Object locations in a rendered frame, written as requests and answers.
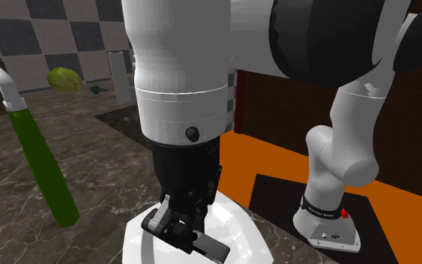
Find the green marker with white cap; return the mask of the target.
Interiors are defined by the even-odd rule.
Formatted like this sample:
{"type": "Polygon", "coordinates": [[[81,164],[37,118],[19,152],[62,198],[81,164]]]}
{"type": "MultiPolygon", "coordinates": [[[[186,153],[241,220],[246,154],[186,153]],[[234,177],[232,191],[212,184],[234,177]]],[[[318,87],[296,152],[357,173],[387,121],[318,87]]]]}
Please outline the green marker with white cap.
{"type": "Polygon", "coordinates": [[[74,225],[80,214],[63,173],[13,78],[1,67],[0,92],[28,167],[58,226],[74,225]]]}

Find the grey upright box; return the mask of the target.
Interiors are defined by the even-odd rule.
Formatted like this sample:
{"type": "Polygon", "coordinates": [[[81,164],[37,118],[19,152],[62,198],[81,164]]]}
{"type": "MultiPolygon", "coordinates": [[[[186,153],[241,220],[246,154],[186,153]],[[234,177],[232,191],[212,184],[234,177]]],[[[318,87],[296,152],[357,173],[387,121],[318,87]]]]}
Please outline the grey upright box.
{"type": "Polygon", "coordinates": [[[117,101],[129,103],[131,102],[131,94],[123,52],[108,52],[107,55],[117,101]]]}

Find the white plate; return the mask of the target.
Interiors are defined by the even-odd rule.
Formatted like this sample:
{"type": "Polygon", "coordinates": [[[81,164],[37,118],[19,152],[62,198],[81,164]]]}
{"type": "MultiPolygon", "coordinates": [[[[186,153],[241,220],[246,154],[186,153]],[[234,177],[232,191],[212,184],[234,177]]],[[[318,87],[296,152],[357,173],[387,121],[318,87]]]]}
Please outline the white plate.
{"type": "MultiPolygon", "coordinates": [[[[159,203],[147,208],[127,223],[122,264],[216,264],[198,252],[185,253],[144,231],[143,219],[159,203]]],[[[262,234],[254,221],[236,202],[217,192],[208,207],[205,234],[229,246],[223,264],[274,264],[262,234]]]]}

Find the dark robot stand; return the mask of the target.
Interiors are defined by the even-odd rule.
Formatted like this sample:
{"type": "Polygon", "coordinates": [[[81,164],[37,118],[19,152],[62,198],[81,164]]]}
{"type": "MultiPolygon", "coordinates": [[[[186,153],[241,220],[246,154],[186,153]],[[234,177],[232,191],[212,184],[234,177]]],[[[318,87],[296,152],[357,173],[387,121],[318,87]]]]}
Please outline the dark robot stand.
{"type": "MultiPolygon", "coordinates": [[[[298,210],[305,184],[266,175],[257,175],[249,210],[287,233],[309,242],[295,229],[292,218],[298,210]]],[[[361,240],[358,253],[321,249],[339,264],[399,264],[367,197],[345,193],[343,205],[355,222],[361,240]]]]}

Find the yellow-green oval fruit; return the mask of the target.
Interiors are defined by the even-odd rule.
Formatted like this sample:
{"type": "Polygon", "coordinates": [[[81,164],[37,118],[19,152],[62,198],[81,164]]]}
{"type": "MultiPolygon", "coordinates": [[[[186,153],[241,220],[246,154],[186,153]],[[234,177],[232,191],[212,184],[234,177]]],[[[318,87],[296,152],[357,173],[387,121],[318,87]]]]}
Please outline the yellow-green oval fruit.
{"type": "Polygon", "coordinates": [[[82,89],[80,75],[69,68],[56,67],[47,74],[49,85],[60,92],[77,92],[82,89]]]}

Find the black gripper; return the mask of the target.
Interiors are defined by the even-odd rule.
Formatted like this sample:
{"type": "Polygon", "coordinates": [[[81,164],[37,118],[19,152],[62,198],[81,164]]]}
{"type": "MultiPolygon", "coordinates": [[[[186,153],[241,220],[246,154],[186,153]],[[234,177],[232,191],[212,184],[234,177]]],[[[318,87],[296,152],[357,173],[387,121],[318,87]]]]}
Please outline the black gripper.
{"type": "Polygon", "coordinates": [[[205,234],[205,217],[222,169],[220,138],[189,146],[152,142],[151,150],[162,203],[146,215],[141,228],[187,254],[195,251],[224,264],[230,247],[205,234]],[[169,202],[171,207],[191,207],[191,211],[173,211],[169,202]]]}

